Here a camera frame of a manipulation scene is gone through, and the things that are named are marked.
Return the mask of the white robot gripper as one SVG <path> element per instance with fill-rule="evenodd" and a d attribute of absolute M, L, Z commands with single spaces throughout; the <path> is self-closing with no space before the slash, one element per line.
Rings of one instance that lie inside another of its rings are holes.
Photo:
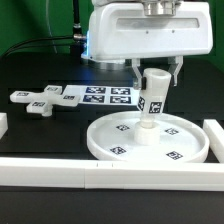
<path fill-rule="evenodd" d="M 154 48 L 171 54 L 168 64 L 174 86 L 178 84 L 182 56 L 207 54 L 213 46 L 209 4 L 206 2 L 181 2 L 173 18 L 153 19 L 149 28 Z M 147 79 L 139 71 L 140 60 L 132 59 L 131 66 L 135 74 L 133 88 L 145 90 Z"/>

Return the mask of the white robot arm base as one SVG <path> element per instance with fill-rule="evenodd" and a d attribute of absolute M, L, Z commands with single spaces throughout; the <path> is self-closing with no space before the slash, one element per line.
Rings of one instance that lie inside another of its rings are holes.
<path fill-rule="evenodd" d="M 87 47 L 82 59 L 105 70 L 121 70 L 127 60 L 135 65 L 142 58 L 170 57 L 159 52 L 149 36 L 153 19 L 170 19 L 180 0 L 92 0 Z"/>

